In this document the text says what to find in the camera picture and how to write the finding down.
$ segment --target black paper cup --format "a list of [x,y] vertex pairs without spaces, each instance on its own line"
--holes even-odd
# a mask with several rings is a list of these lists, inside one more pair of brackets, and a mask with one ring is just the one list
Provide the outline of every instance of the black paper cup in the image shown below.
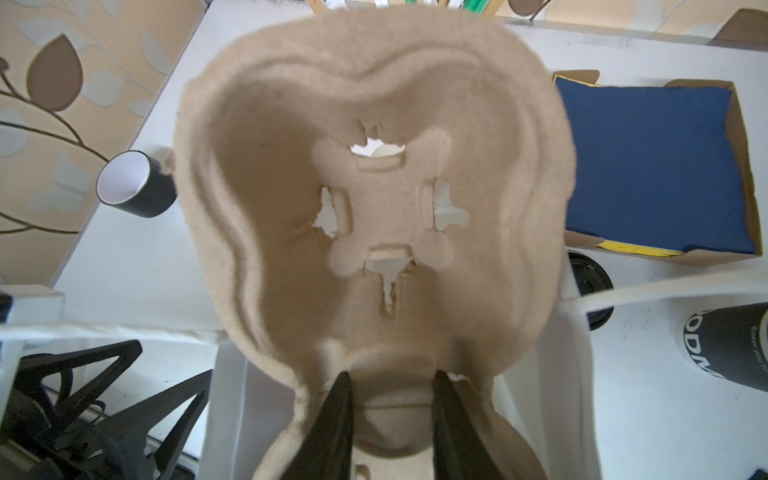
[[675,336],[699,370],[768,392],[768,303],[697,313]]
[[144,152],[130,150],[101,169],[96,194],[104,205],[150,218],[162,214],[173,204],[176,187],[170,175],[161,173],[160,162]]

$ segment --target hole in pulp tray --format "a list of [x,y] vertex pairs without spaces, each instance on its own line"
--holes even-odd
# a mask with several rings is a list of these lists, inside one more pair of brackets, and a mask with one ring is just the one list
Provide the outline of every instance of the hole in pulp tray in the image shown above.
[[405,145],[385,144],[378,138],[368,138],[365,146],[353,145],[349,148],[352,153],[361,157],[388,157],[406,150]]
[[384,295],[384,306],[387,312],[394,313],[394,295],[392,288],[397,281],[397,277],[413,260],[413,257],[406,258],[385,258],[382,260],[366,260],[366,270],[378,273],[382,278],[382,294]]
[[320,211],[317,212],[317,218],[313,224],[315,227],[322,228],[323,232],[328,237],[334,238],[336,231],[339,229],[339,224],[336,221],[336,212],[333,209],[333,202],[331,201],[331,193],[328,187],[323,187],[320,191]]
[[442,232],[448,225],[463,225],[469,221],[467,211],[451,201],[451,186],[442,177],[435,179],[432,203],[435,208],[435,228],[438,231]]

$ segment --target open cardboard box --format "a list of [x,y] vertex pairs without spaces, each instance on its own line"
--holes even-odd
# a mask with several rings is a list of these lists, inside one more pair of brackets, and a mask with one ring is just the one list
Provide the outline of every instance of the open cardboard box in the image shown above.
[[[567,70],[556,71],[553,74],[553,78],[564,77],[570,80],[580,81],[589,84],[596,84],[600,77],[600,72],[597,70]],[[733,253],[722,252],[714,250],[695,249],[690,250],[682,255],[676,255],[673,257],[654,257],[648,255],[641,255],[637,253],[625,253],[617,252],[615,250],[609,250],[603,248],[601,244],[606,240],[601,237],[592,235],[585,235],[582,233],[565,231],[565,243],[569,247],[583,248],[586,250],[597,250],[604,252],[619,253],[621,255],[629,255],[631,257],[648,258],[652,260],[663,260],[671,263],[677,263],[680,265],[691,266],[713,266],[720,265],[722,263],[737,262],[739,260],[745,260],[754,257],[760,257],[763,254],[763,242],[760,236],[760,216],[757,212],[757,202],[755,200],[755,186],[752,178],[752,171],[750,169],[750,155],[746,138],[746,129],[744,127],[744,120],[741,115],[741,107],[739,105],[739,98],[736,93],[736,88],[731,81],[722,80],[694,80],[694,79],[677,79],[667,82],[664,85],[665,88],[677,88],[677,87],[718,87],[726,88],[731,92],[730,106],[725,119],[726,136],[733,148],[733,156],[736,159],[739,172],[741,175],[741,189],[744,195],[744,220],[746,224],[747,232],[750,239],[753,241],[756,251],[755,254],[748,253]]]

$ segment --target brown leaf print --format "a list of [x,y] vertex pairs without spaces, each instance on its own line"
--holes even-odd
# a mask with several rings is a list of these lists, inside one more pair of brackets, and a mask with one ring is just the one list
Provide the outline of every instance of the brown leaf print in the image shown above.
[[82,86],[83,67],[66,35],[41,48],[27,70],[29,97],[49,111],[62,111],[71,105]]
[[520,16],[533,15],[541,6],[541,0],[507,0],[509,8]]
[[768,45],[768,12],[740,9],[723,25],[715,39]]

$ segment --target black cup lid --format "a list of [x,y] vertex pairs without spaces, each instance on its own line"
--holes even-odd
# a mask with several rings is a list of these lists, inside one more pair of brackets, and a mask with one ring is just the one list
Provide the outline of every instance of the black cup lid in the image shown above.
[[[611,278],[605,273],[603,267],[598,265],[597,262],[592,260],[586,255],[580,253],[568,252],[568,259],[571,261],[571,268],[574,271],[576,277],[576,284],[581,295],[587,295],[588,293],[599,292],[601,290],[611,290],[614,288],[614,284],[611,283]],[[591,312],[587,315],[589,319],[589,330],[594,330],[603,326],[611,314],[614,312],[614,307],[600,310],[599,312]]]

